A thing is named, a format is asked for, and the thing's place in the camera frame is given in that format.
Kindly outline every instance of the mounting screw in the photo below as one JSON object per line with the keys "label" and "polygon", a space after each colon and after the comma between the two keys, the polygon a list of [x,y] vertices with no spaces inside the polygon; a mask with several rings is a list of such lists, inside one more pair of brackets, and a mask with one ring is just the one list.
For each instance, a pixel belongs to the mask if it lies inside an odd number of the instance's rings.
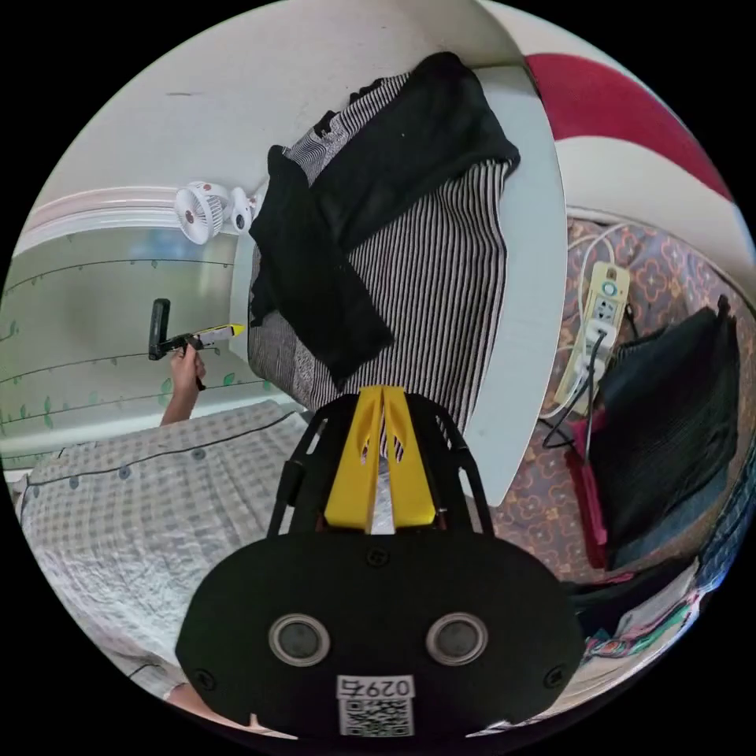
{"label": "mounting screw", "polygon": [[388,564],[388,552],[385,549],[369,549],[365,560],[371,567],[383,567]]}
{"label": "mounting screw", "polygon": [[548,688],[559,687],[565,679],[565,667],[563,664],[550,669],[543,678],[543,684]]}
{"label": "mounting screw", "polygon": [[192,677],[197,686],[206,693],[214,691],[218,685],[215,678],[206,669],[196,669]]}

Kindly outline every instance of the qr code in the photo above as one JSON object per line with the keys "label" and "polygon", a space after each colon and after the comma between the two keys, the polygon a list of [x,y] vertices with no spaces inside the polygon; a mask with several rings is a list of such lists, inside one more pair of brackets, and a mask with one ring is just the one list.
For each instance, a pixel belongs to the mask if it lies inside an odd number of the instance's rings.
{"label": "qr code", "polygon": [[341,734],[362,738],[413,735],[412,699],[368,699],[339,702]]}

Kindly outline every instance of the hand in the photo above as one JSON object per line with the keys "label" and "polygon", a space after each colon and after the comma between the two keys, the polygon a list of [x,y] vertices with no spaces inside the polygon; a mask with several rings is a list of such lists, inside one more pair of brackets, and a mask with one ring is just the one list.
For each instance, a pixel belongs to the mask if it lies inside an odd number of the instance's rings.
{"label": "hand", "polygon": [[205,363],[197,350],[187,344],[186,354],[176,350],[171,357],[171,374],[173,377],[173,394],[179,396],[196,395],[197,379],[205,377]]}

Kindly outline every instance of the black and white striped fabric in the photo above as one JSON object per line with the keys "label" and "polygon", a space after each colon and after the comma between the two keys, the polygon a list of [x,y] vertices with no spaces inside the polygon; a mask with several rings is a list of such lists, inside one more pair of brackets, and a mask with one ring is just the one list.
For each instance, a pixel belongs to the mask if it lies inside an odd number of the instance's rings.
{"label": "black and white striped fabric", "polygon": [[[408,77],[382,80],[335,114],[325,130],[311,129],[286,156],[312,184]],[[349,253],[395,342],[346,382],[346,392],[399,385],[443,404],[464,431],[494,346],[504,296],[506,248],[498,214],[508,168],[497,161],[474,165]],[[257,247],[254,253],[257,271]],[[280,360],[291,354],[292,343],[293,375]],[[309,409],[339,395],[325,365],[278,313],[249,329],[249,359],[259,376]]]}

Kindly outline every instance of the power strip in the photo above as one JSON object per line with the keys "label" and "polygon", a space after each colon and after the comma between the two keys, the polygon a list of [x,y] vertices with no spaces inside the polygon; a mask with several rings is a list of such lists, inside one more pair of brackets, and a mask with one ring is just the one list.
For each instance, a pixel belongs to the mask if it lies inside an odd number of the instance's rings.
{"label": "power strip", "polygon": [[[590,357],[591,350],[595,344],[595,339],[592,337],[595,336],[597,330],[601,330],[602,324],[610,326],[606,330],[608,332],[613,331],[614,336],[614,338],[605,338],[596,354],[596,364],[598,365],[599,361],[601,361],[604,369],[606,369],[616,346],[617,334],[620,331],[622,318],[624,317],[624,308],[628,303],[629,289],[630,273],[624,268],[618,268],[616,265],[611,265],[607,262],[596,262],[594,264],[591,274],[591,286],[588,289],[588,301],[584,311],[583,326],[575,339],[575,346],[569,355],[569,362],[561,377],[557,393],[554,396],[557,404],[563,404],[569,400],[569,396],[575,387],[575,382],[578,380],[576,366],[583,360],[587,361],[587,358]],[[586,357],[584,358],[583,341],[586,332],[588,333],[588,338],[585,345]],[[595,380],[594,396],[597,389],[598,381]],[[573,409],[581,415],[588,412],[587,392],[580,397]]]}

